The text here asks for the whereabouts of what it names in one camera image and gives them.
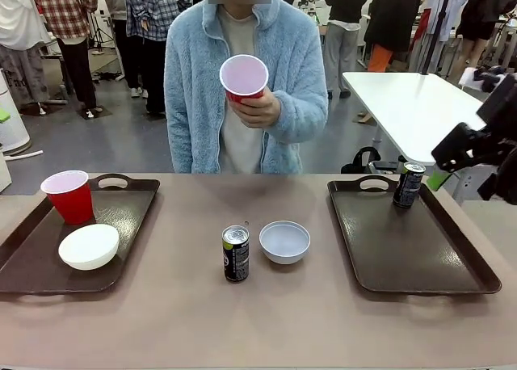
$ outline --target tray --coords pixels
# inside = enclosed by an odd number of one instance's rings
[[[127,187],[100,187],[104,179],[123,179]],[[0,246],[0,292],[57,295],[102,292],[122,276],[138,229],[160,186],[157,180],[103,174],[89,182],[95,219],[66,225],[45,198]],[[94,223],[115,226],[120,246],[115,258],[93,271],[77,271],[61,261],[61,241],[74,230]]]
[[[387,189],[361,187],[382,180]],[[393,204],[397,182],[378,175],[328,183],[359,284],[371,292],[496,293],[501,281],[422,184],[410,209]]]

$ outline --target can top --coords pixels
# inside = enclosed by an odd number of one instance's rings
[[[250,238],[250,232],[244,226],[233,225],[223,231],[223,241],[231,245],[240,245]]]
[[[426,171],[426,167],[418,164],[417,162],[407,162],[404,164],[404,168],[416,174],[423,174]]]

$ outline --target bowl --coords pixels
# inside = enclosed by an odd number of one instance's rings
[[[290,221],[272,222],[258,236],[264,254],[274,263],[297,263],[309,251],[310,235],[302,225]]]
[[[119,232],[110,225],[89,225],[69,234],[59,245],[64,263],[79,271],[91,271],[109,263],[119,249]]]

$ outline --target orange pants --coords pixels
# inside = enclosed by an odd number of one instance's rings
[[[373,45],[372,56],[368,64],[369,73],[384,73],[388,67],[389,60],[393,55],[393,51],[381,47],[378,44]]]

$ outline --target black pants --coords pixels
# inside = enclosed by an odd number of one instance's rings
[[[116,46],[120,52],[122,66],[124,67],[124,77],[130,89],[140,87],[138,73],[140,72],[140,62],[142,59],[142,38],[138,36],[127,36],[125,20],[113,20],[115,31]]]
[[[142,68],[142,76],[145,89],[149,92],[147,111],[150,113],[162,113],[165,111],[163,94],[165,50],[166,41],[144,39],[143,57],[145,64]]]
[[[90,62],[88,61],[88,39],[79,44],[65,44],[57,39],[59,49],[65,61],[66,70],[74,84],[75,94],[87,109],[97,107],[95,87],[91,80]]]

